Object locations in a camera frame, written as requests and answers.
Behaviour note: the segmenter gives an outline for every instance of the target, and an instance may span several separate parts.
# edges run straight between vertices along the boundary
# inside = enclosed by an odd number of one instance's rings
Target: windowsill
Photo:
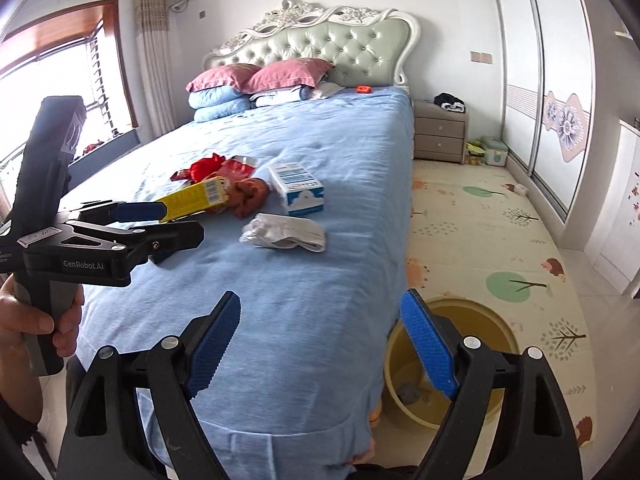
[[[141,145],[138,132],[133,129],[107,140],[104,144],[77,158],[69,165],[71,176],[69,191]]]

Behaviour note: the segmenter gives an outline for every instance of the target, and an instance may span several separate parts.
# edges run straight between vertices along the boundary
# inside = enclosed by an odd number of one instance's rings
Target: orange object
[[[231,183],[226,192],[229,195],[226,207],[238,218],[246,218],[264,205],[269,194],[269,186],[261,178],[246,178]]]

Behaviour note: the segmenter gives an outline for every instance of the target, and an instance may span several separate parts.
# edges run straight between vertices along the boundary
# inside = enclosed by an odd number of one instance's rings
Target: white and blue box
[[[271,164],[269,172],[288,215],[304,216],[322,210],[324,186],[305,168],[293,162]]]

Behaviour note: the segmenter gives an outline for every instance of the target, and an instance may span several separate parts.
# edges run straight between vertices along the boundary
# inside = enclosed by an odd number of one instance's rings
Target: floor mat
[[[476,301],[510,327],[518,348],[538,346],[564,393],[578,442],[592,441],[596,386],[578,297],[551,236],[503,168],[414,161],[406,270],[427,303]],[[483,436],[479,448],[490,446]],[[475,462],[482,462],[477,449]]]

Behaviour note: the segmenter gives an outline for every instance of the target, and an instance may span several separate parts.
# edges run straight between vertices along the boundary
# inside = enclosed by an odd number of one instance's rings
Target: blue bedspread
[[[326,100],[190,123],[110,165],[63,200],[153,200],[169,176],[202,156],[251,155],[267,179],[274,161],[299,162],[324,184],[310,216],[327,250],[269,250],[238,243],[241,221],[201,215],[205,240],[127,288],[86,287],[78,342],[85,367],[98,348],[147,349],[210,312],[226,290],[242,317],[210,387],[193,407],[233,480],[343,479],[370,444],[369,413],[383,386],[386,337],[405,290],[413,116],[405,92],[353,91]],[[264,212],[281,214],[273,194]],[[146,433],[167,464],[148,390]]]

